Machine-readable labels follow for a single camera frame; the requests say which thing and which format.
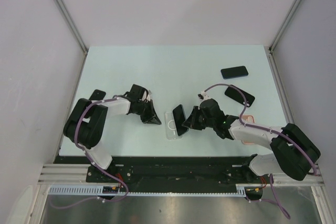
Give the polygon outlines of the black teal phone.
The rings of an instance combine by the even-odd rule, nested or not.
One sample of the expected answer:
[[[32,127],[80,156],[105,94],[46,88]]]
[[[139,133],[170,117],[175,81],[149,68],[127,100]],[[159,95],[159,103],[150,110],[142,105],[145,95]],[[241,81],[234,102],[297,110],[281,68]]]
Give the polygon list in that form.
[[[177,107],[173,109],[172,113],[173,113],[177,135],[182,136],[188,131],[188,128],[183,125],[183,123],[186,121],[183,106],[179,104]]]

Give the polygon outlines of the clear phone case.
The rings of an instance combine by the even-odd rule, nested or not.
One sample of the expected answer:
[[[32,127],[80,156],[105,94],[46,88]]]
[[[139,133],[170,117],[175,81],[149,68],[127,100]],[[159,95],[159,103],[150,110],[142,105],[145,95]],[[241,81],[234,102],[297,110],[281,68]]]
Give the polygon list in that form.
[[[175,125],[173,113],[172,112],[165,112],[164,113],[164,119],[165,119],[164,125],[165,125],[166,138],[169,141],[181,139],[182,136],[179,136],[177,134],[177,128],[176,128],[176,125]]]

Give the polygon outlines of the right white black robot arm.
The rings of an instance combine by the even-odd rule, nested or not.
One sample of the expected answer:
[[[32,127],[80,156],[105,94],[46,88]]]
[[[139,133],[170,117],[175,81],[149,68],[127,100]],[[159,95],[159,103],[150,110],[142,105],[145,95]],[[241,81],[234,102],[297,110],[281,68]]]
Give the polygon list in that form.
[[[271,150],[271,154],[250,157],[242,169],[243,179],[249,183],[274,173],[285,173],[302,181],[321,156],[318,148],[295,124],[266,127],[248,123],[238,116],[226,115],[214,99],[203,100],[199,106],[194,106],[182,125],[199,131],[208,127],[222,139],[246,141]]]

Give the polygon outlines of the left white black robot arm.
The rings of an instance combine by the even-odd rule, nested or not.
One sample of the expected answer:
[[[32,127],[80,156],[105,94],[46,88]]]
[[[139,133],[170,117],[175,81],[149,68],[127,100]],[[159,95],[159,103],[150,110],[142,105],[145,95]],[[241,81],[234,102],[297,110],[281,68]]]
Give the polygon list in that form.
[[[81,149],[90,163],[99,168],[98,176],[105,182],[115,178],[112,156],[101,142],[107,117],[136,114],[144,124],[161,125],[151,98],[150,90],[133,84],[130,91],[106,99],[106,92],[95,89],[90,98],[81,98],[75,104],[63,134]]]

